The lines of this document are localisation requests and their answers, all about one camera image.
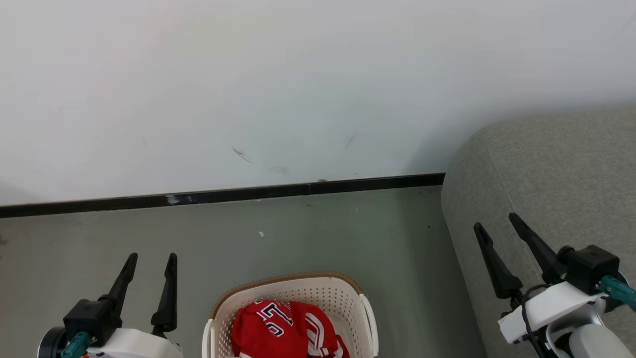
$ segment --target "white robot arm casing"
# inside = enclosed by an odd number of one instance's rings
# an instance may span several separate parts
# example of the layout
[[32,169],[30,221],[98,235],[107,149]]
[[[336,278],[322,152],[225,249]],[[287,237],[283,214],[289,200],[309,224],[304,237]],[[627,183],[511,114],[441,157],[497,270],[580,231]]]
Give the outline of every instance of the white robot arm casing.
[[103,347],[88,349],[101,358],[183,358],[181,347],[165,338],[131,328],[117,328]]
[[[599,308],[605,308],[605,301],[601,297],[604,293],[588,296],[568,282],[558,283],[548,287],[545,291],[529,300],[525,309],[528,322],[533,331],[573,312],[590,301],[596,301]],[[514,343],[526,335],[525,322],[522,317],[521,306],[512,313],[499,320],[499,329],[508,343]]]

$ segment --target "fabric upholstery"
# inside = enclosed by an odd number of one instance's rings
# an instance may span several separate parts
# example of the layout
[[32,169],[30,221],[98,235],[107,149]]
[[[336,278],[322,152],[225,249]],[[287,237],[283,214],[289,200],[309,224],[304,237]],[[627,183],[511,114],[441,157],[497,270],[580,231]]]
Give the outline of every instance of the fabric upholstery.
[[[621,259],[636,283],[636,108],[546,115],[491,125],[474,135],[446,172],[442,206],[490,358],[536,357],[528,343],[508,345],[497,321],[509,310],[495,297],[473,225],[528,287],[541,269],[516,235],[515,212],[558,251],[596,244]],[[636,313],[604,316],[636,355]]]

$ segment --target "teal connector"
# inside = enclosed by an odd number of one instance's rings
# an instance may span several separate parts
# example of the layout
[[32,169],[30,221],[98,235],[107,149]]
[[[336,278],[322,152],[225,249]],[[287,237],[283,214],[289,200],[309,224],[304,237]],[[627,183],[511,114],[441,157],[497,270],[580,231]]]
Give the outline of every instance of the teal connector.
[[80,358],[86,354],[86,349],[90,347],[90,336],[86,332],[80,332],[69,342],[62,352],[62,358]]
[[599,286],[600,290],[605,292],[609,297],[621,301],[628,305],[632,311],[636,312],[636,290],[612,276],[603,277]]

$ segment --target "basket handle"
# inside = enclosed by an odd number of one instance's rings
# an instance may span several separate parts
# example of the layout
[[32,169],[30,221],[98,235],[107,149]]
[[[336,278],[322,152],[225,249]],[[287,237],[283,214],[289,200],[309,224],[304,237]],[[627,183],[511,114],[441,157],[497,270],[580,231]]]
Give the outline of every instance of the basket handle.
[[212,358],[210,357],[210,353],[214,351],[212,347],[210,347],[210,339],[212,337],[211,329],[212,327],[212,319],[207,320],[205,324],[205,329],[203,331],[203,343],[201,344],[201,357],[202,358]]
[[360,298],[362,299],[362,304],[368,319],[366,333],[369,336],[369,340],[373,343],[373,356],[377,357],[378,352],[380,351],[380,342],[378,340],[378,326],[375,323],[375,315],[373,314],[373,309],[371,308],[369,299],[366,298],[364,294],[360,294]]

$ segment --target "white plastic basket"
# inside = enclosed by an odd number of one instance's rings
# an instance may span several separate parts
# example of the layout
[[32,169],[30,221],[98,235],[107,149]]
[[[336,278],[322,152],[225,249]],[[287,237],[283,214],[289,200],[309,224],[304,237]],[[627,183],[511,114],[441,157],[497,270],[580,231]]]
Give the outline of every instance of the white plastic basket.
[[318,306],[342,337],[351,358],[377,357],[378,328],[369,300],[355,281],[333,272],[282,276],[230,290],[216,304],[205,325],[202,357],[233,357],[230,338],[237,311],[264,299]]

